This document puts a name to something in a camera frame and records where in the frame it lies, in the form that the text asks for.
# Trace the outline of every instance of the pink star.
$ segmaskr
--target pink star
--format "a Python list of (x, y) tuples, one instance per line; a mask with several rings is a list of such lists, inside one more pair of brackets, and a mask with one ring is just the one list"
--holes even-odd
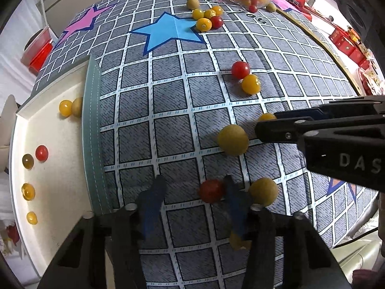
[(70, 35), (72, 35), (74, 32), (78, 32), (79, 30), (92, 30), (94, 28), (94, 23), (96, 20), (96, 17), (103, 13), (104, 11), (114, 7), (114, 5), (110, 5), (107, 7), (102, 7), (100, 9), (97, 9), (96, 6), (91, 7), (83, 17), (73, 24), (69, 25), (63, 32), (65, 35), (59, 40), (59, 42), (56, 44), (55, 48), (61, 44), (63, 41), (65, 41)]

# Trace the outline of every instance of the white curtain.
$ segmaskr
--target white curtain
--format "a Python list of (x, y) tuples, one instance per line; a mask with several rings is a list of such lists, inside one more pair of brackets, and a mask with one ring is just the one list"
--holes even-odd
[(22, 0), (0, 34), (0, 112), (10, 94), (22, 104), (30, 95), (36, 76), (20, 59), (28, 40), (44, 25), (38, 0)]

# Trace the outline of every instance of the gray grid tablecloth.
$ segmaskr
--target gray grid tablecloth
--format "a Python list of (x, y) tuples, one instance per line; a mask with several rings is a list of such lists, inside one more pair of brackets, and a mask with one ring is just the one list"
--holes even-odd
[[(213, 3), (202, 0), (201, 7)], [(225, 0), (225, 25), (202, 34), (206, 44), (172, 40), (143, 56), (146, 37), (129, 31), (153, 23), (163, 12), (190, 17), (186, 0), (96, 3), (112, 4), (93, 30), (76, 32), (54, 49), (32, 94), (77, 59), (89, 53), (96, 57), (103, 72), (101, 151), (112, 208), (133, 202), (154, 175), (161, 173), (169, 185), (155, 232), (141, 245), (149, 288), (240, 288), (248, 253), (235, 252), (228, 243), (224, 202), (208, 205), (199, 199), (197, 189), (205, 179), (232, 174), (239, 188), (247, 189), (252, 181), (271, 177), (280, 194), (270, 210), (304, 212), (329, 247), (342, 239), (376, 192), (358, 187), (356, 202), (344, 184), (326, 195), (330, 180), (308, 172), (295, 145), (261, 144), (253, 132), (263, 112), (355, 96), (329, 55), (278, 13), (258, 11), (255, 18), (232, 13), (239, 6)], [(306, 18), (292, 15), (328, 44)], [(245, 95), (231, 78), (232, 64), (242, 59), (261, 80), (258, 96)], [(225, 156), (215, 141), (230, 123), (250, 137), (240, 157)], [(282, 239), (276, 245), (278, 285)]]

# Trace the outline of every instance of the star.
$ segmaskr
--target star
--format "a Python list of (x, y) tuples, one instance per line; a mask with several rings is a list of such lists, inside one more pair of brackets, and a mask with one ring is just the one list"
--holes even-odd
[(179, 18), (164, 12), (153, 24), (139, 27), (130, 33), (147, 36), (143, 56), (170, 40), (205, 43), (202, 36), (193, 30), (193, 19)]
[[(341, 180), (335, 179), (335, 178), (330, 178), (329, 188), (328, 188), (328, 192), (326, 193), (326, 195), (327, 196), (330, 195), (331, 193), (336, 191), (339, 187), (341, 187), (343, 184), (345, 184), (345, 181), (341, 181)], [(350, 189), (350, 192), (351, 192), (351, 194), (353, 196), (354, 202), (356, 202), (357, 186), (354, 185), (354, 184), (351, 184), (351, 183), (347, 183), (347, 185), (349, 186), (349, 189)]]
[(113, 8), (114, 6), (115, 6), (115, 4), (110, 5), (110, 6), (106, 6), (106, 7), (102, 7), (99, 9), (96, 6), (91, 7), (89, 10), (87, 10), (87, 12), (85, 12), (85, 14), (82, 16), (81, 19), (79, 19), (76, 22), (74, 22), (73, 24), (69, 25), (63, 31), (63, 33), (65, 33), (65, 34), (62, 38), (60, 38), (60, 40), (56, 44), (55, 48), (59, 44), (61, 44), (63, 41), (65, 41), (74, 32), (78, 32), (80, 30), (84, 30), (84, 31), (92, 30), (94, 28), (94, 23), (95, 23), (96, 17), (99, 14), (103, 13), (104, 11)]

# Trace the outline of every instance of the red ball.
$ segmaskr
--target red ball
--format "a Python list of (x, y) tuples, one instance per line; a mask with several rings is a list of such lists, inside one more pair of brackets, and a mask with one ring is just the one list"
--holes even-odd
[(232, 65), (231, 74), (238, 79), (243, 79), (250, 74), (250, 65), (243, 61), (235, 62)]
[(220, 16), (213, 16), (212, 18), (210, 18), (210, 20), (213, 29), (218, 29), (223, 26), (223, 19)]
[(225, 187), (218, 179), (209, 179), (201, 184), (199, 196), (206, 203), (215, 203), (225, 194)]
[(45, 145), (39, 145), (36, 148), (35, 156), (40, 162), (45, 162), (48, 159), (48, 149)]
[(250, 6), (249, 6), (249, 12), (250, 12), (250, 13), (256, 13), (256, 12), (258, 12), (258, 7), (256, 7), (255, 5), (250, 5)]

